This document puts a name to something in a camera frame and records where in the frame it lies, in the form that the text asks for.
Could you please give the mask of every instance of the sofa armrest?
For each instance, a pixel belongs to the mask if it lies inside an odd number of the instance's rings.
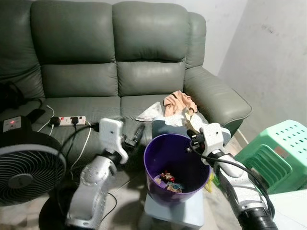
[[[192,97],[209,123],[220,123],[232,135],[252,112],[239,94],[200,66],[186,70],[184,92]]]

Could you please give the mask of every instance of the electric fan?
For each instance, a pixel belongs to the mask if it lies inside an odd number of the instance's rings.
[[[24,116],[5,120],[1,126],[0,206],[27,202],[53,189],[66,171],[60,143],[32,131]]]

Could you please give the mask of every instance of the white stool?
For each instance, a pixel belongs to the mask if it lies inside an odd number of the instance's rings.
[[[204,225],[202,190],[199,190],[186,202],[174,207],[160,205],[147,194],[144,213],[139,222],[140,230],[150,230],[153,223],[152,218],[180,225],[181,229],[186,229],[186,227],[200,229]]]

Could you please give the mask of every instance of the white wall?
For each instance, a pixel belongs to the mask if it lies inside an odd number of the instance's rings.
[[[102,1],[115,4],[123,0]],[[201,14],[207,21],[206,52],[203,66],[217,75],[239,24],[247,0],[141,0],[175,3],[190,12]]]
[[[287,119],[307,125],[307,1],[248,0],[218,76],[253,107],[251,141]]]

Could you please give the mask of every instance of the purple trash bin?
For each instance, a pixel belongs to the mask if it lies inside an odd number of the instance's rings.
[[[188,200],[208,182],[211,169],[197,154],[188,153],[190,139],[179,134],[164,134],[146,147],[144,165],[149,195],[158,203],[171,206]],[[168,170],[184,184],[183,193],[162,188],[154,178]]]

